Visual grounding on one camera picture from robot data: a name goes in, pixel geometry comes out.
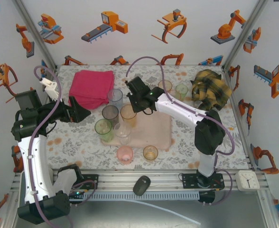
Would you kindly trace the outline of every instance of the pink towel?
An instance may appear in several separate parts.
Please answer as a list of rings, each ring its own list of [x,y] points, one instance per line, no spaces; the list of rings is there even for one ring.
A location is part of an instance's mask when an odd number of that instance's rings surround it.
[[[108,92],[113,89],[114,74],[112,71],[82,70],[74,76],[69,96],[74,96],[82,107],[95,109],[107,104]]]

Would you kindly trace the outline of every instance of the white clock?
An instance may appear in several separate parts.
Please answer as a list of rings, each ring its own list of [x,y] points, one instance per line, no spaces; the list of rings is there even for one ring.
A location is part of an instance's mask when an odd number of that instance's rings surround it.
[[[260,189],[257,175],[251,170],[240,170],[236,173],[235,180],[240,191],[256,191]]]

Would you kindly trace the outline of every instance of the white cable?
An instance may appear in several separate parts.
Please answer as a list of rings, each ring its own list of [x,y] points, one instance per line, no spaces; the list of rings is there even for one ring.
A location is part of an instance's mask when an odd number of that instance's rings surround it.
[[[123,199],[122,201],[127,201],[127,202],[132,202],[132,203],[139,203],[139,204],[143,204],[143,205],[150,206],[150,207],[153,207],[153,208],[157,208],[157,209],[160,209],[160,210],[169,212],[169,213],[171,213],[171,214],[177,215],[177,216],[179,216],[179,217],[181,217],[181,218],[183,218],[183,219],[186,219],[186,220],[188,220],[188,221],[190,221],[190,222],[193,222],[193,223],[195,223],[195,224],[201,225],[200,222],[197,222],[197,221],[195,221],[195,220],[193,220],[193,219],[191,219],[191,218],[188,218],[188,217],[186,217],[186,216],[184,216],[184,215],[178,214],[178,213],[176,213],[176,212],[174,212],[174,211],[171,211],[171,210],[168,210],[168,209],[166,209],[166,208],[161,208],[161,207],[159,207],[159,206],[155,206],[155,205],[150,204],[150,203],[145,203],[145,202],[142,202],[142,201],[136,201],[136,200],[131,200],[131,199]]]

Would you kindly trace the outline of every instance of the white wall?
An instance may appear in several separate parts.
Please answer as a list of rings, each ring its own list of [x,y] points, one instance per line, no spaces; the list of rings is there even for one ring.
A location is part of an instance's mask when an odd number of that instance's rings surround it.
[[[33,87],[38,91],[40,99],[44,101],[46,95],[42,93],[41,84],[33,75],[34,67],[40,65],[42,54],[38,47],[35,47],[35,55],[26,58],[26,51],[21,44],[21,35],[16,31],[16,23],[24,25],[12,1],[0,0],[0,64],[7,63],[17,74],[19,81],[11,87],[13,92],[20,93]],[[33,41],[28,32],[25,34],[30,41]],[[4,194],[8,193],[12,184],[14,163],[11,157],[11,146],[17,145],[10,131],[19,105],[15,99],[6,104],[9,98],[11,95],[5,87],[0,87],[0,201]]]
[[[223,62],[231,51],[235,41],[217,44],[210,39],[218,33],[221,25],[228,23],[230,14],[240,10],[240,15],[248,19],[256,0],[27,0],[24,1],[34,22],[41,20],[45,13],[53,17],[62,27],[63,40],[56,44],[46,44],[56,64],[64,63],[64,58],[71,55],[88,64],[110,64],[122,55],[130,63],[141,56],[154,56],[157,59],[169,54],[184,53],[182,64],[195,64],[209,57],[224,55]],[[178,39],[167,34],[168,44],[152,37],[161,37],[164,26],[157,22],[173,10],[181,10],[187,17],[187,29]],[[81,40],[87,32],[102,24],[101,12],[113,11],[120,20],[128,23],[129,32],[118,31],[104,35],[91,44]],[[235,24],[232,34],[236,37],[241,32],[241,25]]]
[[[254,29],[261,27],[261,37],[251,54],[241,50],[232,66],[239,64],[240,86],[235,91],[237,101],[252,103],[252,125],[249,141],[254,146],[269,150],[279,169],[279,95],[271,97],[271,87],[253,75],[254,65],[270,72],[279,65],[279,2],[270,1],[259,17]],[[267,158],[259,160],[259,167],[270,167]],[[271,192],[279,200],[279,174],[267,175]]]

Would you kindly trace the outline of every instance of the metal floor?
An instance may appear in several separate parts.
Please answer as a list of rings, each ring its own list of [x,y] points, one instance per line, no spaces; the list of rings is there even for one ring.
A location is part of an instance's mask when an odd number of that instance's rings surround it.
[[[217,193],[217,199],[223,196]],[[72,207],[70,216],[75,228],[264,228],[256,192],[233,191],[220,205],[203,207],[198,201],[148,201],[173,210],[201,223],[198,226],[159,209],[131,202],[88,202]],[[61,228],[69,227],[65,217],[53,220]],[[46,223],[33,225],[17,217],[16,228],[48,228]]]

